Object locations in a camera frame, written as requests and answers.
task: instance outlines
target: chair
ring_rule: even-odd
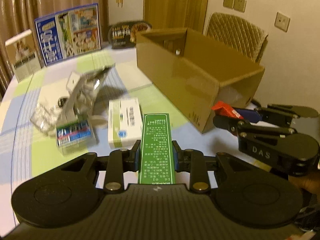
[[[259,63],[268,33],[239,16],[215,12],[210,17],[206,36],[223,42]]]

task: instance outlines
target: table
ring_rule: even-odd
[[[137,68],[136,49],[112,50],[73,58],[35,73],[17,83],[12,79],[0,106],[0,235],[4,236],[18,225],[11,208],[12,192],[21,183],[54,167],[74,159],[88,151],[98,156],[109,155],[113,150],[108,144],[108,129],[96,128],[98,144],[70,155],[62,155],[55,138],[41,134],[30,122],[37,103],[54,106],[60,97],[68,96],[66,84],[72,71],[85,73],[115,65],[108,73],[97,98],[94,114],[107,117],[108,101],[115,98],[137,97],[142,114],[168,113],[171,121],[172,140],[182,149],[193,148],[205,155],[228,152],[240,159],[254,163],[255,160],[240,153],[237,138],[221,129],[200,134],[195,127],[172,105],[172,103]],[[209,172],[211,187],[217,187],[213,172]],[[176,174],[177,183],[188,184],[189,174]],[[101,172],[97,187],[103,184]],[[124,181],[137,182],[137,174],[127,172]]]

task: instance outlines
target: open cardboard box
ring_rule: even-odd
[[[137,64],[200,132],[213,127],[217,101],[246,107],[264,73],[235,49],[189,28],[138,33]]]

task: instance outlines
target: green box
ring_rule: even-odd
[[[140,184],[175,184],[169,114],[145,114],[140,146]]]

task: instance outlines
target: electrical outlet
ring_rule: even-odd
[[[246,0],[235,0],[233,8],[239,12],[244,12],[246,4],[247,4]]]
[[[223,0],[223,6],[232,9],[234,0]]]
[[[289,17],[283,15],[282,13],[277,12],[275,27],[279,28],[280,30],[283,30],[284,32],[287,32],[289,23],[290,23]]]

